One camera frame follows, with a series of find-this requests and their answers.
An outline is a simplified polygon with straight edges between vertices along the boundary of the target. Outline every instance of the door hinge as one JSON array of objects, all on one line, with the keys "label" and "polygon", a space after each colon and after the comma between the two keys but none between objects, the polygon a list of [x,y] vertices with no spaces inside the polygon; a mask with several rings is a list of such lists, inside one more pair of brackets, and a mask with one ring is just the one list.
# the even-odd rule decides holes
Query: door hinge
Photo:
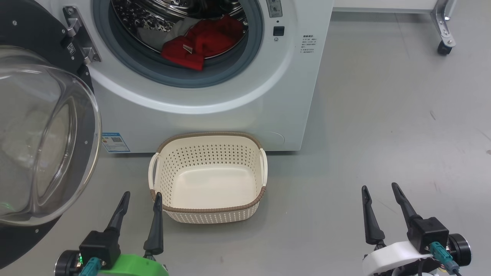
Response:
[{"label": "door hinge", "polygon": [[82,52],[84,63],[100,62],[101,58],[99,52],[97,52],[97,49],[90,38],[78,9],[75,6],[65,6],[63,8],[63,15],[68,24],[67,35],[73,37],[74,47],[77,47]]}]

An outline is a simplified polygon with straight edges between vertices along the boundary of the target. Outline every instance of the transparent door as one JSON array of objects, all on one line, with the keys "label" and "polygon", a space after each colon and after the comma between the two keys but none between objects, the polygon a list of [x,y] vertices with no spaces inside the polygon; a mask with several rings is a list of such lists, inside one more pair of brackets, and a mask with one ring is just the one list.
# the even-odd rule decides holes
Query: transparent door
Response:
[{"label": "transparent door", "polygon": [[75,202],[94,170],[94,95],[36,54],[1,46],[0,92],[0,222],[46,223]]}]

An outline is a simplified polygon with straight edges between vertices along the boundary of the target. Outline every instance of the green plastic bracket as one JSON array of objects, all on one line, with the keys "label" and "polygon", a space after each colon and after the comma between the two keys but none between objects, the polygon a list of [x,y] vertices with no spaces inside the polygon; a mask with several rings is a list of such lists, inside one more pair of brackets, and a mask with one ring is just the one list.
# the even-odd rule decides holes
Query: green plastic bracket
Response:
[{"label": "green plastic bracket", "polygon": [[110,270],[100,270],[98,275],[169,276],[169,273],[156,261],[138,255],[120,255]]}]

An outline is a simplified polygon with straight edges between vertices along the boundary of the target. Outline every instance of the washing machine door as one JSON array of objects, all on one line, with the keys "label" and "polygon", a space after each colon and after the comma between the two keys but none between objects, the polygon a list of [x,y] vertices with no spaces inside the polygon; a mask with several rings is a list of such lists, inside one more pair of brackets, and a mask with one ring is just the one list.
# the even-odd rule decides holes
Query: washing machine door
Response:
[{"label": "washing machine door", "polygon": [[85,58],[33,0],[0,0],[0,269],[80,196],[101,118]]}]

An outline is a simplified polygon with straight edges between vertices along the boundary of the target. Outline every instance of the red garment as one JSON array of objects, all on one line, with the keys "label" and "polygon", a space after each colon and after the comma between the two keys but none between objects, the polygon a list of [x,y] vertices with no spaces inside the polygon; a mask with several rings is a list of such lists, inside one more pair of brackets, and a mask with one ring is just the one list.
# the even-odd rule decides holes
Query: red garment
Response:
[{"label": "red garment", "polygon": [[[162,47],[162,57],[182,66],[203,70],[206,57],[219,55],[233,47],[243,36],[242,23],[228,14],[220,20],[202,20],[186,36],[179,36]],[[183,46],[192,48],[192,54]]]}]

